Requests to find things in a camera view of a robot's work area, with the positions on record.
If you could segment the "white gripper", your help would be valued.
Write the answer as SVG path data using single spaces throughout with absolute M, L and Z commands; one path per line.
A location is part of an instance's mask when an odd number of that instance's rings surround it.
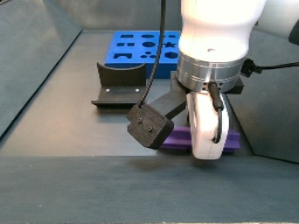
M 187 94 L 187 105 L 189 112 L 191 125 L 191 148 L 192 155 L 197 159 L 219 159 L 229 131 L 228 111 L 221 111 L 221 132 L 219 142 L 213 143 L 212 139 L 217 133 L 219 115 L 212 107 L 212 100 L 208 94 Z

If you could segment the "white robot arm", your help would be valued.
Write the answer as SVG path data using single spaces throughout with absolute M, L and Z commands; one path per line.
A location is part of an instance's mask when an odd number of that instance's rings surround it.
M 236 85 L 253 30 L 299 45 L 299 0 L 181 0 L 176 78 L 191 91 L 191 148 L 197 159 L 217 159 L 223 152 L 229 130 L 223 95 Z

